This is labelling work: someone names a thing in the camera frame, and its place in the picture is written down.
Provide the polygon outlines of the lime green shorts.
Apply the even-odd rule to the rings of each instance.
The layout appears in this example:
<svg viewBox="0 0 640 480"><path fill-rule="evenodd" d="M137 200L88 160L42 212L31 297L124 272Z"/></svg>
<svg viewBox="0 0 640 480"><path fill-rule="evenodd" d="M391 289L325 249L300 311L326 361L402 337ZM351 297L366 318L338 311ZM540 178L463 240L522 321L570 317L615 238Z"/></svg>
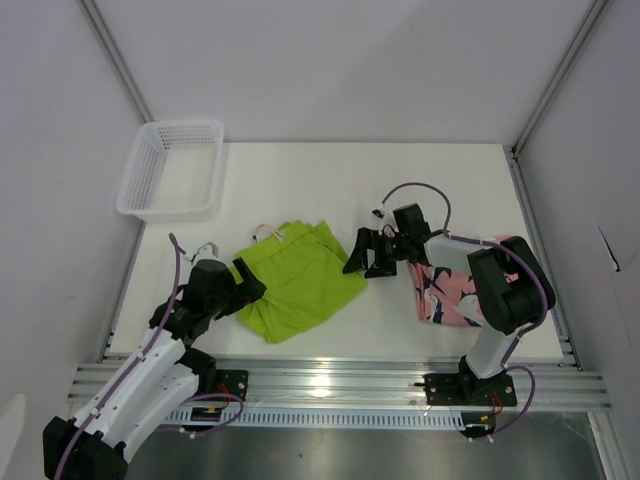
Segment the lime green shorts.
<svg viewBox="0 0 640 480"><path fill-rule="evenodd" d="M266 286L236 317L268 344L323 324L367 288L360 274L343 272L348 256L324 221L260 224L235 257Z"/></svg>

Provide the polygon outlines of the pink shark print shorts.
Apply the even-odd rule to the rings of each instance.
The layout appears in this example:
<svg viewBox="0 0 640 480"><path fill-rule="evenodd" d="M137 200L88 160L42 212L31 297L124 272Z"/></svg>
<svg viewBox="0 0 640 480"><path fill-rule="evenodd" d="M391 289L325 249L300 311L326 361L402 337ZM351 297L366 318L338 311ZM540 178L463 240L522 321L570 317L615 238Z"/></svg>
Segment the pink shark print shorts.
<svg viewBox="0 0 640 480"><path fill-rule="evenodd" d="M482 327L486 324L476 287L470 276L467 256L490 242L499 243L507 236L471 243L452 240L445 234L431 237L425 244L429 262L408 263L413 280L418 320L451 327Z"/></svg>

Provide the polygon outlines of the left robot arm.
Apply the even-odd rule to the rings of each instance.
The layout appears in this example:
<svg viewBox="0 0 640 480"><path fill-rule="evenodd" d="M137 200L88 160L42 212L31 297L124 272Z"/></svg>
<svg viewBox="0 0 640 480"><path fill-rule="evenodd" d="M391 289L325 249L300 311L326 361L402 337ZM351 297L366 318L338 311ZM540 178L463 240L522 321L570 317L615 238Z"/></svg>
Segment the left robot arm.
<svg viewBox="0 0 640 480"><path fill-rule="evenodd" d="M219 371L194 343L211 322L260 300L266 286L241 259L231 266L198 261L186 283L174 282L140 344L113 377L70 419L43 431L48 479L122 479L137 450L184 403L244 405L246 374Z"/></svg>

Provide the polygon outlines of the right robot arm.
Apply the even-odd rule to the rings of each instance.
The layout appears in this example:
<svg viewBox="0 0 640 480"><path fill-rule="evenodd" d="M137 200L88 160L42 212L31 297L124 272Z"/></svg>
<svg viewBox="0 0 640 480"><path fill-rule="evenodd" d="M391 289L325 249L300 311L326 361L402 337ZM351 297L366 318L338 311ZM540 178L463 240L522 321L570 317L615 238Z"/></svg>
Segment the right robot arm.
<svg viewBox="0 0 640 480"><path fill-rule="evenodd" d="M393 216L391 228L358 230L343 271L393 277L398 263L406 262L419 321L479 328L456 380L458 395L479 403L522 337L545 320L555 293L522 237L484 240L432 230L416 204Z"/></svg>

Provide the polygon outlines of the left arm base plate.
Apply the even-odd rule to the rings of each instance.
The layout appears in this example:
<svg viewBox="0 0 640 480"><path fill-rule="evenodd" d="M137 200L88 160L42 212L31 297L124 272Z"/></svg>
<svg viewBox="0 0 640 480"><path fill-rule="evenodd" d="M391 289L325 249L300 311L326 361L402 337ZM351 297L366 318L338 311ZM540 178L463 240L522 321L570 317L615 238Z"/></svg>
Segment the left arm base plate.
<svg viewBox="0 0 640 480"><path fill-rule="evenodd" d="M247 370L211 370L199 378L198 394L229 393L246 400L249 386Z"/></svg>

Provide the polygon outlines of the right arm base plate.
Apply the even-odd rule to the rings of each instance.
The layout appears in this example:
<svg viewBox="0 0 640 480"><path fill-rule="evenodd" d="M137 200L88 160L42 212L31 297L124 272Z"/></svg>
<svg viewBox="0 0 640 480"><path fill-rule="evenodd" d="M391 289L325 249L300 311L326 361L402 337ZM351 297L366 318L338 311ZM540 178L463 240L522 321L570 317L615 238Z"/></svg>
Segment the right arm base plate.
<svg viewBox="0 0 640 480"><path fill-rule="evenodd" d="M427 404L431 406L517 405L513 379L507 373L488 379L478 379L470 373L431 373L424 375L415 386L424 390Z"/></svg>

